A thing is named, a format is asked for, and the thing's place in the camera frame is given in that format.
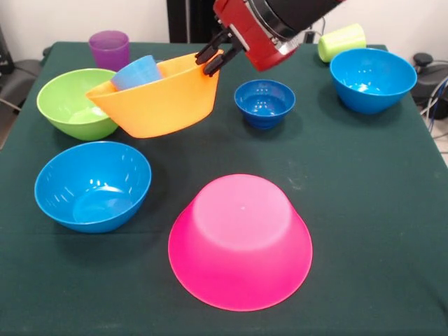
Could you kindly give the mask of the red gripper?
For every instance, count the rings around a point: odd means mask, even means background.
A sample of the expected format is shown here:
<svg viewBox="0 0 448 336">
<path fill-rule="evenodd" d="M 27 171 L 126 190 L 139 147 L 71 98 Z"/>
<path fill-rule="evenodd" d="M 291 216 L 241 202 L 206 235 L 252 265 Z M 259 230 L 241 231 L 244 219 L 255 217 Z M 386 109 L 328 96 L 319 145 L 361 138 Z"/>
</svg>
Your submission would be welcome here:
<svg viewBox="0 0 448 336">
<path fill-rule="evenodd" d="M 282 62 L 282 54 L 272 42 L 272 35 L 258 20 L 250 1 L 216 1 L 213 10 L 224 29 L 195 55 L 196 64 L 206 63 L 204 75 L 213 76 L 241 51 L 259 71 Z M 230 35 L 232 47 L 221 50 L 219 46 Z"/>
</svg>

